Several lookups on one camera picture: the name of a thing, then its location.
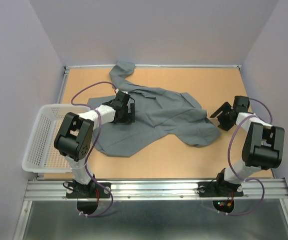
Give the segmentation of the grey long sleeve shirt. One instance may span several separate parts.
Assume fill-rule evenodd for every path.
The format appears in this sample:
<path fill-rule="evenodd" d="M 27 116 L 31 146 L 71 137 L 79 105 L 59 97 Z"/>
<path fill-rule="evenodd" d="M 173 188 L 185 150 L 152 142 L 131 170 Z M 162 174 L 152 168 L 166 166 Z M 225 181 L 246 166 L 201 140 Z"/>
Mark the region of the grey long sleeve shirt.
<path fill-rule="evenodd" d="M 135 99 L 135 122 L 104 124 L 97 151 L 109 157 L 130 157 L 168 134 L 193 147 L 210 145 L 219 138 L 221 132 L 190 94 L 134 84 L 127 80 L 134 70 L 135 64 L 118 61 L 109 76 Z"/>

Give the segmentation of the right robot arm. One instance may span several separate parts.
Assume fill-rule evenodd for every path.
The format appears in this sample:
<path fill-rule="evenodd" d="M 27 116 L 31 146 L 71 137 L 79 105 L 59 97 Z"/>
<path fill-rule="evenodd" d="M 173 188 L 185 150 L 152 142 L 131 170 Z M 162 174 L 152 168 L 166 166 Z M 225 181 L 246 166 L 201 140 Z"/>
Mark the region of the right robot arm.
<path fill-rule="evenodd" d="M 260 171 L 276 169 L 281 165 L 284 150 L 285 130 L 274 126 L 272 121 L 265 122 L 255 113 L 249 112 L 251 98 L 237 95 L 234 103 L 223 103 L 212 118 L 219 121 L 218 127 L 224 131 L 233 126 L 236 129 L 229 142 L 227 156 L 231 156 L 231 148 L 238 130 L 246 131 L 241 159 L 232 163 L 228 159 L 228 167 L 217 174 L 211 190 L 223 196 L 240 191 L 242 182 L 251 180 L 251 176 Z"/>

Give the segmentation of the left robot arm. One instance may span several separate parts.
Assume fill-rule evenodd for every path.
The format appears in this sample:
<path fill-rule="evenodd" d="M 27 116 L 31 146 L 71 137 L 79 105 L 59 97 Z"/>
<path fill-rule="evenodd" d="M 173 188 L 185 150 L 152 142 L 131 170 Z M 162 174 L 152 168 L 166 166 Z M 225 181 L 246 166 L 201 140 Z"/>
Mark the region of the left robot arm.
<path fill-rule="evenodd" d="M 119 91 L 114 99 L 84 113 L 68 112 L 54 140 L 57 149 L 68 162 L 72 181 L 63 183 L 69 199 L 95 198 L 100 185 L 88 167 L 88 158 L 99 139 L 104 124 L 131 124 L 135 122 L 135 100 Z"/>

